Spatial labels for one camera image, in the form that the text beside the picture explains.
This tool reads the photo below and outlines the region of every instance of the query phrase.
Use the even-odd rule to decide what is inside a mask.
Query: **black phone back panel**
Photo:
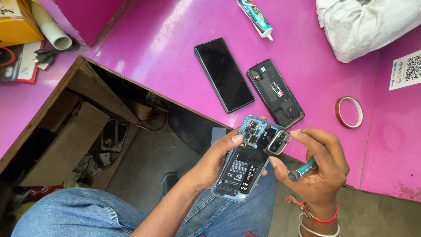
[[[272,60],[266,59],[250,68],[247,76],[279,125],[287,129],[304,117],[304,111]]]

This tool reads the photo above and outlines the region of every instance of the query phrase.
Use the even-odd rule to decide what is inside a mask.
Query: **hand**
[[[294,140],[304,144],[308,149],[306,160],[309,161],[314,157],[318,167],[293,182],[289,179],[289,171],[282,161],[271,156],[269,159],[276,178],[294,190],[313,210],[329,207],[335,211],[336,193],[346,182],[349,173],[349,166],[339,139],[333,134],[310,127],[291,131],[290,134]]]
[[[224,166],[227,152],[241,144],[242,134],[237,135],[239,128],[219,138],[199,162],[183,176],[198,192],[209,189],[216,182]]]

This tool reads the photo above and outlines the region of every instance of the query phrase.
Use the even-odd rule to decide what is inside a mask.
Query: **white roll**
[[[72,40],[63,29],[54,21],[48,12],[37,3],[32,3],[32,14],[35,22],[50,43],[56,49],[65,50],[72,46]]]

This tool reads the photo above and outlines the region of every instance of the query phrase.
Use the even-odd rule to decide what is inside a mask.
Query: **phone display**
[[[256,64],[248,70],[247,76],[279,125],[288,129],[304,118],[304,111],[272,60]]]
[[[225,112],[231,113],[254,101],[254,96],[223,38],[195,46],[195,54]]]
[[[210,193],[245,202],[269,162],[269,156],[281,154],[291,136],[283,127],[253,115],[245,118],[238,134],[243,135],[243,141],[227,154]]]

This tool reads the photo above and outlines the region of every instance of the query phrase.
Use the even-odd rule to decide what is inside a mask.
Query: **person's left hand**
[[[219,138],[199,162],[183,176],[197,191],[209,189],[216,182],[224,166],[227,152],[242,142],[242,134],[237,135],[239,128]],[[267,171],[264,170],[262,175],[267,175]]]

